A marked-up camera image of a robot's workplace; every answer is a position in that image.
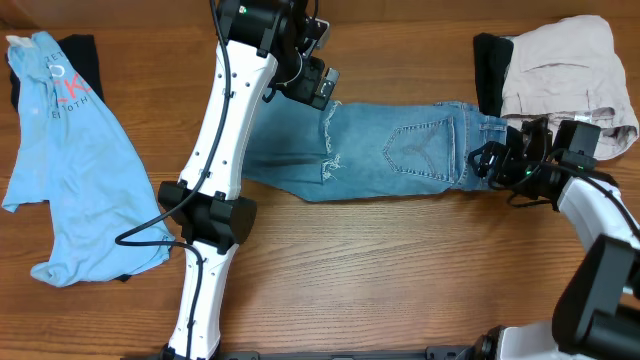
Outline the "white folded garment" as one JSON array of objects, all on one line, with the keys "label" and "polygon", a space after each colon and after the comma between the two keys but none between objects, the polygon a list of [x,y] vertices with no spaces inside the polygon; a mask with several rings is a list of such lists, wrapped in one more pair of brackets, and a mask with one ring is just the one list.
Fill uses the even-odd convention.
[{"label": "white folded garment", "polygon": [[639,139],[626,74],[609,23],[580,15],[513,37],[500,116],[514,128],[539,116],[557,131],[563,120],[601,129],[598,160],[613,159]]}]

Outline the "blue denim jeans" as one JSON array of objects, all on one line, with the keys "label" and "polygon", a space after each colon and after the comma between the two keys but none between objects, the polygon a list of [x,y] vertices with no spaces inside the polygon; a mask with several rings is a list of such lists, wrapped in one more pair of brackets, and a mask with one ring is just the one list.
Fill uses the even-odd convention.
[{"label": "blue denim jeans", "polygon": [[463,102],[318,110],[276,95],[256,116],[242,175],[309,202],[484,191],[468,156],[507,129]]}]

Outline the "light blue printed t-shirt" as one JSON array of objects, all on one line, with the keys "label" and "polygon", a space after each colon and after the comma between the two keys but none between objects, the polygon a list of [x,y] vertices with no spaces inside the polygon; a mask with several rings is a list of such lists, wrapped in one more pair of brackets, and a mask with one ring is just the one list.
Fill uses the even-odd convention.
[{"label": "light blue printed t-shirt", "polygon": [[118,235],[159,214],[153,187],[126,132],[109,117],[51,119],[19,114],[20,146],[2,206],[46,202],[49,259],[33,278],[55,287],[126,280],[170,257],[174,237],[159,222],[116,244]]}]

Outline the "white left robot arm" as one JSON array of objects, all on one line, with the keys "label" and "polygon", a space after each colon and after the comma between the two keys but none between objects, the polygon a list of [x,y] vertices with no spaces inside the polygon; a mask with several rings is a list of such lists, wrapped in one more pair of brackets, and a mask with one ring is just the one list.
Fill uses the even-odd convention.
[{"label": "white left robot arm", "polygon": [[241,170],[254,120],[276,94],[323,110],[338,72],[313,52],[329,24],[305,0],[227,0],[211,4],[218,35],[215,78],[192,154],[158,201],[181,227],[186,253],[178,320],[160,356],[212,359],[228,271],[248,238],[257,205],[243,198]]}]

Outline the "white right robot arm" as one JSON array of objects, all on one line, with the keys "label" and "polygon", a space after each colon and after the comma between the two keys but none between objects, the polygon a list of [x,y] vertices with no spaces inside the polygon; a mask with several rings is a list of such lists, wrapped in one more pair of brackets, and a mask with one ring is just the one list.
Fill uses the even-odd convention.
[{"label": "white right robot arm", "polygon": [[560,296],[550,321],[498,326],[460,353],[462,359],[636,359],[639,312],[624,306],[639,295],[639,224],[615,180],[596,169],[600,127],[545,117],[511,129],[505,142],[471,152],[476,176],[495,190],[549,204],[574,227],[586,255]]}]

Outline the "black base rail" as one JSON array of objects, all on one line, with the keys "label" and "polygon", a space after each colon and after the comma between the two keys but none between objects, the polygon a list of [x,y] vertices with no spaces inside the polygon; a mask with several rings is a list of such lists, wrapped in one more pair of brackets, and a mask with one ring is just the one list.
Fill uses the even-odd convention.
[{"label": "black base rail", "polygon": [[477,360],[485,359],[474,346],[428,346],[424,350],[376,350],[355,352],[259,353],[221,352],[214,360]]}]

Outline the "black garment under t-shirt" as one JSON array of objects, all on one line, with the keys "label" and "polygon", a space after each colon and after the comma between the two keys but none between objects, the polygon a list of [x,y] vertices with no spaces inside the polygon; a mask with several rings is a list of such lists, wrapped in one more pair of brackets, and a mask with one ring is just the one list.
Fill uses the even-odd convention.
[{"label": "black garment under t-shirt", "polygon": [[47,32],[8,35],[10,102],[21,115],[51,119],[109,117],[92,35],[61,40]]}]

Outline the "dark green folded garment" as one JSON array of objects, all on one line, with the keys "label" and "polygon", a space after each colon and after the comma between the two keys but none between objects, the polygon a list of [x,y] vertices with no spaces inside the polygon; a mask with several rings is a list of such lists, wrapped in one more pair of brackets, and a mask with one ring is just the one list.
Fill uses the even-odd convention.
[{"label": "dark green folded garment", "polygon": [[475,85],[482,113],[499,117],[502,90],[513,54],[513,42],[504,37],[480,33],[473,38]]}]

